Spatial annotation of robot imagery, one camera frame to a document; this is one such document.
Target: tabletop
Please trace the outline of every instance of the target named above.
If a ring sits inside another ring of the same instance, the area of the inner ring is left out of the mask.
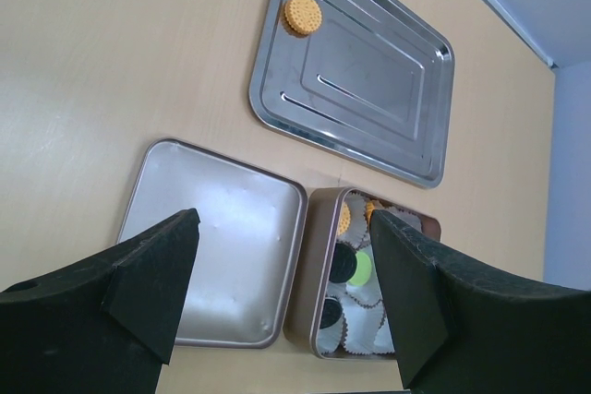
[[[2,0],[0,286],[115,242],[145,149],[176,137],[308,190],[355,185],[540,279],[554,77],[481,0],[400,0],[456,57],[446,169],[424,190],[275,133],[247,86],[269,0]],[[158,393],[396,390],[393,362],[176,347]]]

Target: wooden table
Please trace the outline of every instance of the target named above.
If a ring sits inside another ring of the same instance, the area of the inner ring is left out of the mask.
[[[247,85],[268,0],[2,0],[0,287],[115,242],[144,150],[173,136],[296,179],[359,185],[443,241],[541,278],[552,73],[480,0],[400,0],[456,56],[441,185],[422,190],[263,127]],[[394,363],[176,348],[159,393],[399,388]]]

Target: dark gray baking tray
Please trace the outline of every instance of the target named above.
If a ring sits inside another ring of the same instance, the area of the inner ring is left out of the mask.
[[[452,47],[396,0],[317,0],[296,37],[271,0],[249,98],[265,124],[423,187],[443,175]]]
[[[307,206],[296,182],[165,139],[146,153],[119,242],[196,208],[199,250],[175,343],[264,348],[281,332]]]

